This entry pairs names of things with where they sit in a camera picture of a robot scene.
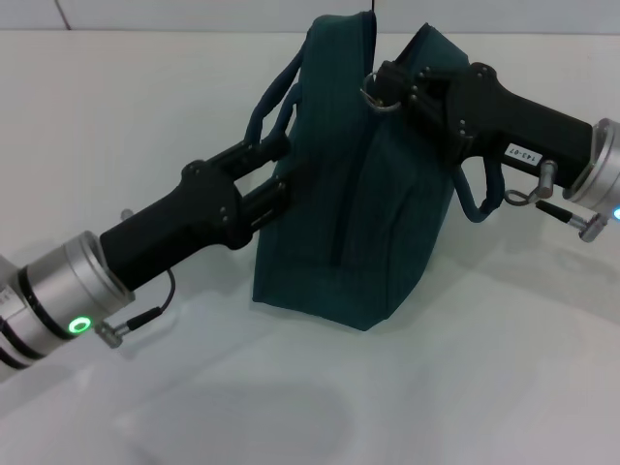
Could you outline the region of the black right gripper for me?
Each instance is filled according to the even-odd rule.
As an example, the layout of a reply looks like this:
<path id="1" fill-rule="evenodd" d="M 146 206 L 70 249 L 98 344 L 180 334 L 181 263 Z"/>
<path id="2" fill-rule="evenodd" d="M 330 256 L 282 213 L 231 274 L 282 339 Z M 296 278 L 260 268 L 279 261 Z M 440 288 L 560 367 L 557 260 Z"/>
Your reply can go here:
<path id="1" fill-rule="evenodd" d="M 376 97 L 387 106 L 408 101 L 415 129 L 451 164 L 482 157 L 537 176 L 551 160 L 555 183 L 568 188 L 590 160 L 592 125 L 511 93 L 482 63 L 412 72 L 385 61 Z"/>

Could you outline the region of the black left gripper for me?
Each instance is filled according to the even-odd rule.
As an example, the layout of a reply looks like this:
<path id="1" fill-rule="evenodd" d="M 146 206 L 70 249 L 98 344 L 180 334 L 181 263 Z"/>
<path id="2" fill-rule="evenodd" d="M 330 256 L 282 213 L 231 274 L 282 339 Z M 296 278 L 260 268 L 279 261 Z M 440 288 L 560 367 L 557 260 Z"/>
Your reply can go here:
<path id="1" fill-rule="evenodd" d="M 242 196 L 233 178 L 279 161 L 290 148 L 288 137 L 277 133 L 187 165 L 169 194 L 101 234 L 108 268 L 134 291 L 204 247 L 244 247 L 251 232 L 289 208 L 298 168 L 275 170 Z"/>

